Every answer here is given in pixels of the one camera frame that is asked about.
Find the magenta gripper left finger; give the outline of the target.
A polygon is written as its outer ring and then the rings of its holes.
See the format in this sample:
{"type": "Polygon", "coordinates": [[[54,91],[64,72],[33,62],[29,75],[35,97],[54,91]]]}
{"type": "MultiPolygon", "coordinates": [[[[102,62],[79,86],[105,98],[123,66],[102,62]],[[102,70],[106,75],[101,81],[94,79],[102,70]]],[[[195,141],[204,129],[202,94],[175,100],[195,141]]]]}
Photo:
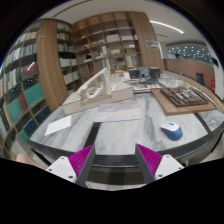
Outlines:
{"type": "Polygon", "coordinates": [[[47,171],[84,187],[95,155],[95,145],[92,144],[69,157],[59,157],[47,171]]]}

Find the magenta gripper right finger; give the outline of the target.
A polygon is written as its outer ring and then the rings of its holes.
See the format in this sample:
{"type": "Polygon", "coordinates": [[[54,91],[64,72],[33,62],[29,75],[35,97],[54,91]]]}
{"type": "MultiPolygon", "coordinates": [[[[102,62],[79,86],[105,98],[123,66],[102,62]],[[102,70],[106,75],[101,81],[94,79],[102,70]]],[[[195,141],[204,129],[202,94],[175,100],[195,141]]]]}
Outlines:
{"type": "Polygon", "coordinates": [[[135,146],[135,155],[146,184],[183,169],[183,166],[171,155],[160,155],[140,144],[135,146]]]}

